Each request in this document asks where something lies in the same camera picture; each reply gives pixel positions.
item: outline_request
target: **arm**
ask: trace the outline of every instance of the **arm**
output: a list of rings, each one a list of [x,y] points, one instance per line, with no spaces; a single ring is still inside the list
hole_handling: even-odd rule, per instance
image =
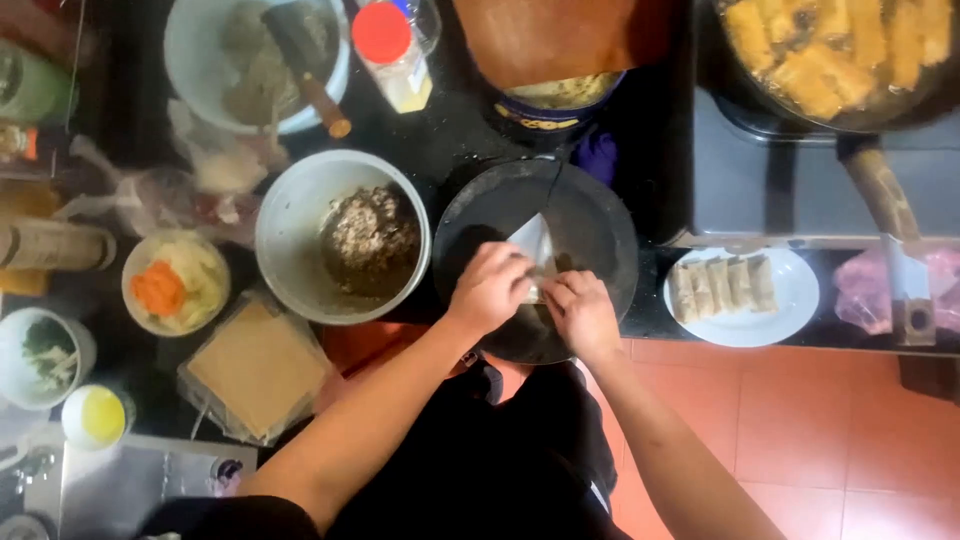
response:
[[[244,482],[303,508],[321,533],[386,464],[457,360],[516,313],[533,263],[509,244],[484,244],[457,283],[446,315],[361,381]]]
[[[544,290],[558,330],[610,402],[670,533],[677,540],[783,539],[684,420],[639,381],[603,282],[590,272],[567,272]]]

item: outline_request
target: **stainless steel sink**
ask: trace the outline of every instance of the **stainless steel sink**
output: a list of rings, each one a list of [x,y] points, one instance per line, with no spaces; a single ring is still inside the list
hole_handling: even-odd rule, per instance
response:
[[[35,457],[50,454],[54,466],[24,490],[26,511],[53,523],[60,540],[131,538],[164,501],[213,496],[222,466],[239,462],[247,475],[256,466],[249,447],[127,435],[91,453],[62,439],[59,424],[33,438]]]

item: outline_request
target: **knife handle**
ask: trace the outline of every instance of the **knife handle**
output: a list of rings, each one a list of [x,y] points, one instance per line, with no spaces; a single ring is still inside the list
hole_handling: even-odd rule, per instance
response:
[[[350,133],[352,125],[344,113],[330,96],[326,93],[326,87],[323,83],[313,78],[310,73],[304,73],[300,78],[300,95],[306,99],[307,103],[313,106],[320,114],[321,120],[326,126],[326,130],[333,138],[343,138]]]

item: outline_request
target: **red lid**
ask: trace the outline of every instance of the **red lid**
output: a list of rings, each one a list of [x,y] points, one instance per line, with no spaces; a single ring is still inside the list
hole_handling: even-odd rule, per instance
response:
[[[393,63],[410,48],[413,32],[393,2],[372,2],[353,19],[353,44],[365,59]]]

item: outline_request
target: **black countertop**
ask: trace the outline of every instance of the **black countertop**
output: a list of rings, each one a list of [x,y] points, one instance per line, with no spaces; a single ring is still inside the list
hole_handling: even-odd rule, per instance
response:
[[[103,70],[107,85],[102,95],[107,97],[102,102],[108,107],[103,107],[105,114],[91,123],[88,133],[123,166],[177,162],[179,157],[163,142],[168,132],[166,100],[172,90],[163,71],[161,44],[171,2],[118,0],[104,4],[108,9],[100,13],[98,22],[109,28],[112,42],[110,62]],[[477,174],[494,164],[530,158],[540,151],[514,144],[484,119],[483,111],[489,103],[479,90],[482,85],[469,60],[462,31],[449,3],[439,4],[444,36],[429,60],[435,89],[426,110],[394,113],[354,56],[342,103],[353,122],[352,133],[333,141],[323,130],[314,129],[283,141],[294,158],[330,148],[352,148],[391,162],[415,184],[432,223],[437,223],[446,203]],[[669,61],[633,70],[598,118],[620,145],[621,160],[613,189],[631,211],[641,238],[636,295],[621,323],[627,337],[696,339],[673,320],[660,297],[666,272],[686,250],[658,248],[648,239],[675,233],[683,224],[684,208],[688,206],[683,190],[688,182],[684,177],[688,164],[683,148],[692,122],[684,100],[674,99],[681,95],[676,91],[677,80]],[[552,150],[550,153],[561,159],[569,155],[567,146]],[[176,397],[176,369],[208,338],[215,324],[174,339],[158,338],[140,329],[126,312],[119,287],[122,262],[134,244],[133,238],[121,238],[117,262],[107,271],[57,274],[48,297],[6,298],[3,310],[41,305],[81,319],[98,343],[91,378],[117,384],[131,394],[137,406],[134,431],[186,437],[197,411]],[[226,246],[224,251],[231,266],[234,295],[259,281],[251,252],[236,246]],[[867,336],[833,313],[836,290],[832,273],[856,252],[799,253],[820,278],[821,303],[810,323],[783,344],[897,349],[889,336]],[[420,287],[387,318],[430,324],[443,311],[428,272]],[[960,350],[956,337],[945,332],[940,345],[922,352],[956,352]],[[208,422],[202,424],[198,436],[221,438]]]

